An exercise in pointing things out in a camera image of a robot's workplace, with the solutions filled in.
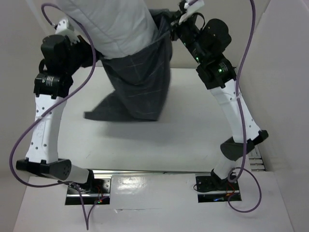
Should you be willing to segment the white pillow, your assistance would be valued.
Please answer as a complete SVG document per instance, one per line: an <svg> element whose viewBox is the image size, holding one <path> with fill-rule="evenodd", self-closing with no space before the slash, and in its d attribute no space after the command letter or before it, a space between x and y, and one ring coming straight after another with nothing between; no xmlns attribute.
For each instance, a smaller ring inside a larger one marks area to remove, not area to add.
<svg viewBox="0 0 309 232"><path fill-rule="evenodd" d="M158 34L142 0L58 0L57 6L106 59L133 55L150 45Z"/></svg>

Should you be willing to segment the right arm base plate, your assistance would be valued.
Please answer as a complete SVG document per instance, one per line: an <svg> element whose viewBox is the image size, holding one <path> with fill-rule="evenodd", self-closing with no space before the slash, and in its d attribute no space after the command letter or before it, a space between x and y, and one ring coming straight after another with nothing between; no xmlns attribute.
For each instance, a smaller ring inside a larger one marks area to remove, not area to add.
<svg viewBox="0 0 309 232"><path fill-rule="evenodd" d="M210 175L196 176L196 183L193 189L197 192L197 200L199 203L214 203L230 201L242 201L238 182L225 182L216 187Z"/></svg>

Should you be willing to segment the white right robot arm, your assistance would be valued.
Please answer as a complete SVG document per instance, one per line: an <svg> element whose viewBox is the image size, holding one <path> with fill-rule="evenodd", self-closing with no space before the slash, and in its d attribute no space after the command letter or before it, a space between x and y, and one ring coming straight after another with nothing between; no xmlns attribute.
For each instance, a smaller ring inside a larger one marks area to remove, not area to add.
<svg viewBox="0 0 309 232"><path fill-rule="evenodd" d="M241 94L235 69L223 55L232 41L228 26L220 19L211 19L199 29L199 15L194 13L181 22L182 11L176 11L169 20L172 40L180 39L198 63L196 72L217 100L232 131L232 136L220 145L222 157L211 171L210 180L197 183L197 190L208 192L223 189L229 179L234 179L230 171L237 161L263 142L268 132L255 123Z"/></svg>

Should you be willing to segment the dark grey checked pillowcase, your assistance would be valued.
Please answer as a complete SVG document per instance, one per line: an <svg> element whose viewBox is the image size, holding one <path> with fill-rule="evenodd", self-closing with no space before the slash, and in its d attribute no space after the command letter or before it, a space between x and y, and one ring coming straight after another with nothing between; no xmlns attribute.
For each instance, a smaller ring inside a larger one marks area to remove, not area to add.
<svg viewBox="0 0 309 232"><path fill-rule="evenodd" d="M141 51L124 58L97 58L114 87L84 118L109 122L157 121L164 108L171 79L172 42L167 9L150 10L158 35Z"/></svg>

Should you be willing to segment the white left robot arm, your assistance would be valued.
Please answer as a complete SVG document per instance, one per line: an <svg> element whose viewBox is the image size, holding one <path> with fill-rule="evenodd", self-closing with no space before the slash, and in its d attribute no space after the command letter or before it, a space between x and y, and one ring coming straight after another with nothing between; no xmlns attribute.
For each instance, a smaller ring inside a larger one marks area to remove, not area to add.
<svg viewBox="0 0 309 232"><path fill-rule="evenodd" d="M89 193L96 185L93 171L58 157L58 135L62 114L71 95L72 76L80 67L93 65L95 50L80 35L75 42L67 35L51 35L43 39L41 52L43 59L33 90L35 125L28 152L24 159L17 160L16 169L66 182L74 189Z"/></svg>

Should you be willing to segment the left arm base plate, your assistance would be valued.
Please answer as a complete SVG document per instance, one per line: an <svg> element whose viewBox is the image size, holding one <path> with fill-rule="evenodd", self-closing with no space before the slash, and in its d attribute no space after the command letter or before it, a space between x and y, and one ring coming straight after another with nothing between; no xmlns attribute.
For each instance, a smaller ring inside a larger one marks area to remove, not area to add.
<svg viewBox="0 0 309 232"><path fill-rule="evenodd" d="M96 177L95 186L88 191L82 191L82 199L84 205L93 205L97 203L99 205L110 204L110 192L112 178L110 176ZM78 190L74 186L69 186L67 189L65 205L81 205L80 195Z"/></svg>

